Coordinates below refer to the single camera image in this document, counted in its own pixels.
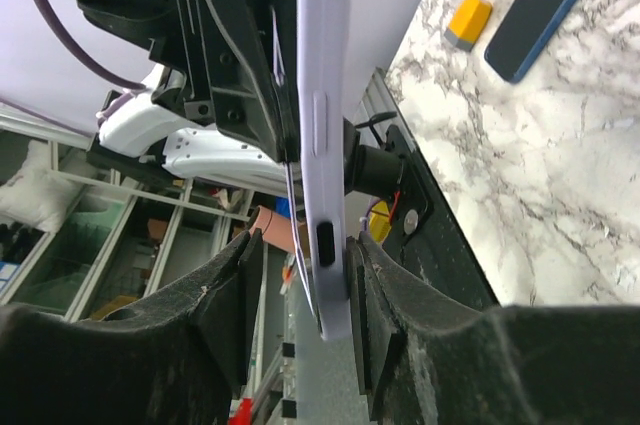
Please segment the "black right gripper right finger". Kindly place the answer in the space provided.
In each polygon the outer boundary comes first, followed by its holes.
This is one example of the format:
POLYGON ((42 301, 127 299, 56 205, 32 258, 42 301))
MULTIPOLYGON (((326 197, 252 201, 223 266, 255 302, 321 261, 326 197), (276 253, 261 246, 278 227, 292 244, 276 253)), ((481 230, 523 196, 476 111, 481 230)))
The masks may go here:
POLYGON ((379 424, 635 424, 635 306, 469 308, 347 242, 360 393, 379 424))

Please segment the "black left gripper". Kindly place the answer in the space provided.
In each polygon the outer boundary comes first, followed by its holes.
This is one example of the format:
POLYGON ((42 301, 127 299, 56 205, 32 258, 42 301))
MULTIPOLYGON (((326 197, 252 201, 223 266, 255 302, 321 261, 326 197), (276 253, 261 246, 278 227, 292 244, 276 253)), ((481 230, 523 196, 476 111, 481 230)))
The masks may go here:
POLYGON ((180 63, 181 19, 194 98, 212 105, 222 134, 284 163, 271 0, 76 1, 89 23, 163 65, 180 63))

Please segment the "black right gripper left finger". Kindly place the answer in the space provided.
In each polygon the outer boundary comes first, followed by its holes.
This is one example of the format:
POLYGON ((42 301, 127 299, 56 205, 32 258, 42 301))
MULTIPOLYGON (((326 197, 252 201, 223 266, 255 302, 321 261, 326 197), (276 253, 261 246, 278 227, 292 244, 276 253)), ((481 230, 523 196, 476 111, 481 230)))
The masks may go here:
POLYGON ((1 309, 5 424, 224 424, 248 380, 263 241, 213 259, 99 321, 1 309))

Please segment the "black smartphone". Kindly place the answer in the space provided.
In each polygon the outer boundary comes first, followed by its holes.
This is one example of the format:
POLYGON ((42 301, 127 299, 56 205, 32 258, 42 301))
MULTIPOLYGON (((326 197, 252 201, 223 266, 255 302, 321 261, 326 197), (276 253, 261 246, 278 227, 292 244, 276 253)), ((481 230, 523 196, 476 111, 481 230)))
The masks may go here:
POLYGON ((284 167, 289 210, 293 227, 294 250, 302 288, 312 317, 319 319, 313 291, 313 274, 309 271, 305 253, 308 237, 301 231, 304 216, 303 186, 300 172, 300 118, 297 90, 297 29, 296 0, 271 0, 273 25, 273 74, 283 126, 284 167))

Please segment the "lavender phone case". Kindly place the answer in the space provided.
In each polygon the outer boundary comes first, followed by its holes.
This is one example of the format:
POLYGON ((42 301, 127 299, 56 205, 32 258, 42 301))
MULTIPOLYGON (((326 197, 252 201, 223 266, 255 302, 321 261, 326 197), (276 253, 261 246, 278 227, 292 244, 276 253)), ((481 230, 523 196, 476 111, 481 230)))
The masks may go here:
POLYGON ((350 0, 297 0, 300 158, 321 337, 351 333, 344 226, 343 67, 350 0))

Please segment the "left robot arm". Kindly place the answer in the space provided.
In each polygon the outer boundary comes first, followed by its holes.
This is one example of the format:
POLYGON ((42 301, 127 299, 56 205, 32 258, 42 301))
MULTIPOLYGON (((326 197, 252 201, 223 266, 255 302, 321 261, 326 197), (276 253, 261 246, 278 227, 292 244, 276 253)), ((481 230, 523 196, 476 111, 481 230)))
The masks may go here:
POLYGON ((77 0, 149 54, 140 92, 113 94, 99 144, 165 175, 281 196, 298 177, 296 0, 77 0))

